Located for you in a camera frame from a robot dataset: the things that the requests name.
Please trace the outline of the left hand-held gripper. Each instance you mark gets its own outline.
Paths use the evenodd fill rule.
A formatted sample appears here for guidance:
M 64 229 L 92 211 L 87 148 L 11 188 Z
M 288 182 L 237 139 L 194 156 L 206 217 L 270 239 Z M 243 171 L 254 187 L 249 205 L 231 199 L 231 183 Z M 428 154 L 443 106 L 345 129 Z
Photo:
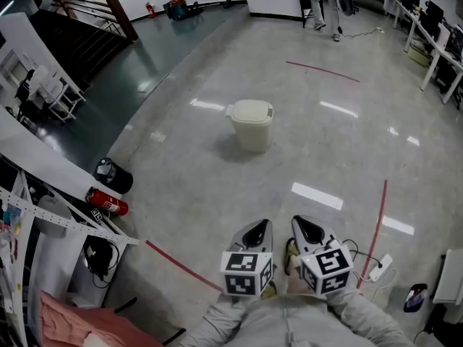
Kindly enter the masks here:
M 257 220 L 236 232 L 222 253 L 220 272 L 227 296 L 261 296 L 273 277 L 272 222 Z

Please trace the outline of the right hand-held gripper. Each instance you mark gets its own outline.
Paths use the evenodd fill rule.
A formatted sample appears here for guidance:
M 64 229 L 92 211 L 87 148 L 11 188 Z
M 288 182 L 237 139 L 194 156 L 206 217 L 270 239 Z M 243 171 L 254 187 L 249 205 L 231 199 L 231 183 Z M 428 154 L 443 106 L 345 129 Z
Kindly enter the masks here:
M 300 277 L 319 296 L 346 288 L 354 270 L 352 256 L 334 230 L 306 215 L 292 218 L 296 248 L 300 254 Z

